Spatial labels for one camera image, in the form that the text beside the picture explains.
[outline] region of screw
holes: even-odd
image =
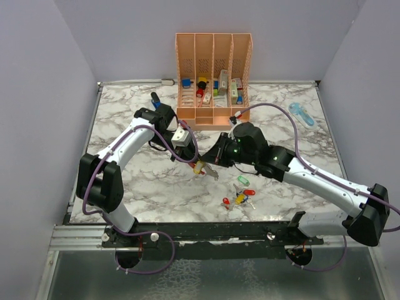
[[[273,241],[273,240],[275,239],[275,234],[269,232],[269,233],[267,233],[267,238],[268,238],[270,241]]]
[[[158,241],[158,239],[159,239],[158,233],[153,232],[153,233],[150,235],[150,240],[152,240],[153,242]]]
[[[103,242],[108,242],[110,240],[110,237],[108,236],[108,234],[103,233],[102,236],[101,236],[101,240]]]

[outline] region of red object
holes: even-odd
[[[196,96],[197,97],[202,97],[203,94],[204,94],[204,90],[203,89],[198,89],[197,92],[196,92]]]
[[[243,191],[243,194],[245,194],[246,196],[254,196],[256,194],[256,191],[253,191],[252,189],[245,189]]]

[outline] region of yellow object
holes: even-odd
[[[205,163],[204,161],[198,161],[198,162],[196,163],[196,165],[194,166],[194,168],[193,168],[193,172],[194,172],[195,174],[200,174],[202,168],[203,168],[205,165],[206,165],[206,163]]]
[[[241,204],[241,203],[244,201],[244,198],[245,198],[245,197],[246,197],[246,196],[245,196],[244,194],[240,194],[240,195],[236,198],[235,203],[236,203],[237,205]]]

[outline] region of blue object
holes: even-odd
[[[184,78],[182,79],[182,87],[184,89],[190,88],[190,78]]]
[[[306,108],[301,106],[300,103],[294,102],[290,104],[289,111],[294,115],[300,116],[308,126],[313,126],[315,124],[314,119],[307,113]]]

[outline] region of orange desk organizer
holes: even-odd
[[[237,111],[249,106],[248,83],[253,40],[251,34],[226,33],[177,33],[175,39],[177,67],[177,116],[194,130],[229,130],[228,120]],[[227,107],[214,105],[213,86],[222,69],[228,71]],[[209,104],[202,104],[196,97],[197,78],[209,82],[205,93],[211,94]],[[193,82],[189,89],[182,87],[182,78]],[[231,79],[241,78],[243,103],[231,104]],[[250,119],[250,111],[241,121]]]

